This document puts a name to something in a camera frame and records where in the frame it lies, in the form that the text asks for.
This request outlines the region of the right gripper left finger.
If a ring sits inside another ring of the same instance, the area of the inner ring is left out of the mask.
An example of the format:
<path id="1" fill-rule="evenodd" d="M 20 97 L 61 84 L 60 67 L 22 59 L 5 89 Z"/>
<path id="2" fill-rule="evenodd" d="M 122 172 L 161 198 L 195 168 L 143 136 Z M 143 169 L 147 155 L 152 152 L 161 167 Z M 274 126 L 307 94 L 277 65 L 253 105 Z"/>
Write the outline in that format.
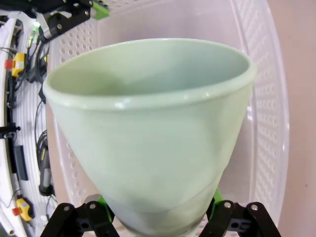
<path id="1" fill-rule="evenodd" d="M 114 237 L 114 217 L 101 195 L 88 196 L 79 207 L 64 202 L 56 207 L 41 236 L 81 237 L 94 232 L 97 237 Z"/>

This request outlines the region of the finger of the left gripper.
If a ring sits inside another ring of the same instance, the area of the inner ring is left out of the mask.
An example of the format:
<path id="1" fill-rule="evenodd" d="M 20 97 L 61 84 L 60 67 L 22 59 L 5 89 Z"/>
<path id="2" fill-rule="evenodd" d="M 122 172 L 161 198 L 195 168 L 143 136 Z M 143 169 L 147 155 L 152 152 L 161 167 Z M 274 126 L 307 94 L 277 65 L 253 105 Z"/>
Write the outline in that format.
<path id="1" fill-rule="evenodd" d="M 37 13 L 41 37 L 58 37 L 90 18 L 101 20 L 109 16 L 109 6 L 103 0 L 82 0 L 73 13 Z"/>

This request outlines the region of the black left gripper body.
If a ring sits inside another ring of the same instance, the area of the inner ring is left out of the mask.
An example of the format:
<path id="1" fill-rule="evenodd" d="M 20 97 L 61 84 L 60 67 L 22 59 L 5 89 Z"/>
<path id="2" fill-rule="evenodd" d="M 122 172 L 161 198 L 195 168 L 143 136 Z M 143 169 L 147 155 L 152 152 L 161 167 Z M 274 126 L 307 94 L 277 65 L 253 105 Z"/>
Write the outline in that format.
<path id="1" fill-rule="evenodd" d="M 76 7 L 81 4 L 81 0 L 32 0 L 31 13 L 34 15 L 55 11 L 73 13 L 73 11 L 76 11 Z"/>

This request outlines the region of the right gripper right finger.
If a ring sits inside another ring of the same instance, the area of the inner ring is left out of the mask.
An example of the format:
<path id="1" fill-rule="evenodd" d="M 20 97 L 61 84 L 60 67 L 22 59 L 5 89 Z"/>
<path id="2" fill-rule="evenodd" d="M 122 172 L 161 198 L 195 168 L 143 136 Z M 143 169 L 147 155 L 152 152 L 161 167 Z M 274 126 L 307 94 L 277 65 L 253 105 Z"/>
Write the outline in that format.
<path id="1" fill-rule="evenodd" d="M 245 207 L 231 200 L 224 200 L 216 189 L 206 212 L 208 222 L 199 237 L 224 237 L 235 232 L 239 237 L 281 237 L 265 206 L 251 202 Z"/>

